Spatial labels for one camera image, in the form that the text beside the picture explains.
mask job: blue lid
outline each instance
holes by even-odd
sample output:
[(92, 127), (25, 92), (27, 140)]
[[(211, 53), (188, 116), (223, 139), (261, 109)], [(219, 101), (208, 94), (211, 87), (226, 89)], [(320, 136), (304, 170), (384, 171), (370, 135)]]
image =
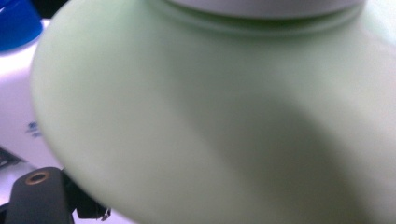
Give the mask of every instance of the blue lid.
[(30, 0), (0, 0), (0, 51), (24, 45), (42, 30), (40, 16)]

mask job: metal ring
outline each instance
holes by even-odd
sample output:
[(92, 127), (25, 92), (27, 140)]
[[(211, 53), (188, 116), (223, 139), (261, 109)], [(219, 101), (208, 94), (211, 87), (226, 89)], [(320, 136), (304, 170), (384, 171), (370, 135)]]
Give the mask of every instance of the metal ring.
[(48, 171), (40, 171), (36, 172), (32, 175), (29, 175), (29, 177), (26, 178), (25, 184), (27, 185), (36, 185), (41, 182), (44, 182), (50, 177), (50, 172)]

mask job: white bottle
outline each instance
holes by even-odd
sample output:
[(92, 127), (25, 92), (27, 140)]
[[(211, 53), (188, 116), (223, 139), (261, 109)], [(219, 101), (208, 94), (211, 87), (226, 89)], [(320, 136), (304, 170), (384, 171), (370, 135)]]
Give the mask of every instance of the white bottle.
[(0, 1), (0, 8), (0, 147), (36, 167), (60, 167), (38, 130), (30, 93), (37, 39), (49, 21), (27, 0)]
[(198, 2), (221, 1), (54, 18), (33, 96), (71, 176), (142, 223), (396, 223), (395, 3), (267, 20)]

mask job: blue plastic object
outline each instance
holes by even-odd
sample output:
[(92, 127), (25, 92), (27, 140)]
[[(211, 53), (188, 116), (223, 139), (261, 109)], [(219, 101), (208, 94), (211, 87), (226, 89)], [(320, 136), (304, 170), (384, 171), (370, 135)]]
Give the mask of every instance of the blue plastic object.
[(22, 46), (42, 31), (40, 16), (29, 0), (0, 0), (0, 51)]

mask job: dark background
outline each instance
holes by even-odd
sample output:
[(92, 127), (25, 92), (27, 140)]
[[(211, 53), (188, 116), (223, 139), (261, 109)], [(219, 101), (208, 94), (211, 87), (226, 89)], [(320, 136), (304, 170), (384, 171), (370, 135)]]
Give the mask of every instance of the dark background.
[(31, 0), (42, 18), (52, 18), (55, 12), (67, 2), (67, 0)]

